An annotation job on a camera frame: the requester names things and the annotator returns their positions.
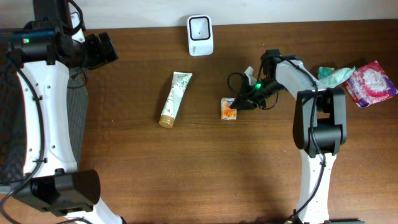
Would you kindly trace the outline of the small orange packet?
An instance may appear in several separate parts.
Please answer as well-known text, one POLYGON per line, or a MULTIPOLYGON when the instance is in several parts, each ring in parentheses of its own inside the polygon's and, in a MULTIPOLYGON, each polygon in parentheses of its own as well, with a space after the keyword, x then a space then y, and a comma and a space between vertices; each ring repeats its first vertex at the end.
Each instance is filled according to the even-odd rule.
POLYGON ((232 109, 231 105, 235 98, 222 98, 221 99, 221 119, 223 120, 236 120, 237 109, 232 109))

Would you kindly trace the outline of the white cream tube gold cap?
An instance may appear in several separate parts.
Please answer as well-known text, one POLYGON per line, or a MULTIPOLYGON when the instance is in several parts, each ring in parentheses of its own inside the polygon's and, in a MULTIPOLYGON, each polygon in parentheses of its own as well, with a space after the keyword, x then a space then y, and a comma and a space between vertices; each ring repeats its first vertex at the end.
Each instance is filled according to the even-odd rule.
POLYGON ((171 89, 159 119, 161 126, 173 128, 181 101, 192 75, 192 73, 174 72, 171 89))

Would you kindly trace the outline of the teal wet wipes pack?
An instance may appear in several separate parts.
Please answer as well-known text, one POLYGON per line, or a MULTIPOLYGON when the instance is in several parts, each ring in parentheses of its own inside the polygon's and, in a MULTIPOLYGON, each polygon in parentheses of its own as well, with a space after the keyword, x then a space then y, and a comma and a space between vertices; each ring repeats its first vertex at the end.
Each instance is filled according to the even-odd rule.
POLYGON ((355 70, 356 67, 335 69, 335 71, 331 75, 319 81, 328 88, 334 88, 347 81, 352 76, 355 70))

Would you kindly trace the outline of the red purple tissue pack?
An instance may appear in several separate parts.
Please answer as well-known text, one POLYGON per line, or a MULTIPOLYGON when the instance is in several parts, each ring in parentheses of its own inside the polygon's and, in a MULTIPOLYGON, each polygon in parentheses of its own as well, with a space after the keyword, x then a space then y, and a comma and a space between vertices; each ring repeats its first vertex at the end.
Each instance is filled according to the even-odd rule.
POLYGON ((343 85, 360 108, 397 95, 397 88, 377 60, 357 68, 343 85))

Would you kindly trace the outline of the small teal tissue pack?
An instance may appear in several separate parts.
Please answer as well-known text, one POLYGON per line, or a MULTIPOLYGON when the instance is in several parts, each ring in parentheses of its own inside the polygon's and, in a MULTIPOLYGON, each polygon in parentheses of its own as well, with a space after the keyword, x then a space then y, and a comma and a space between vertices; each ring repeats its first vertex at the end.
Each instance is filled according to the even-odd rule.
POLYGON ((319 67, 317 70, 318 79, 321 80, 331 75, 335 71, 333 67, 319 67))

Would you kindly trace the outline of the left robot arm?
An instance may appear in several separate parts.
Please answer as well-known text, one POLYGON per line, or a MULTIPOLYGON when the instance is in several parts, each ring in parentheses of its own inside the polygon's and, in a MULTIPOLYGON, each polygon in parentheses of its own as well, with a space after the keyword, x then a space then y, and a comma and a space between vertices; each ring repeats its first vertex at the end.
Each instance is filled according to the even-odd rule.
POLYGON ((26 133, 22 179, 7 198, 65 223, 123 223, 101 198, 95 170, 80 171, 67 113, 69 81, 118 59, 107 33, 84 36, 74 1, 34 1, 34 20, 13 32, 6 60, 22 88, 26 133))

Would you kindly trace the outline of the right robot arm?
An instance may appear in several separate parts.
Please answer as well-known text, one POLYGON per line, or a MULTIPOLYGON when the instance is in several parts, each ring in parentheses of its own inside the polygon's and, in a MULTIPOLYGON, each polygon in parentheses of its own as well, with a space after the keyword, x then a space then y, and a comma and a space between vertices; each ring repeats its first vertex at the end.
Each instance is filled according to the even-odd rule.
POLYGON ((296 55, 277 49, 261 56, 255 80, 242 76, 232 109, 268 110, 266 99, 286 90, 295 98, 293 139, 300 151, 302 174, 300 197, 287 223, 329 223, 328 195, 331 170, 346 142, 346 100, 341 88, 317 80, 296 55))

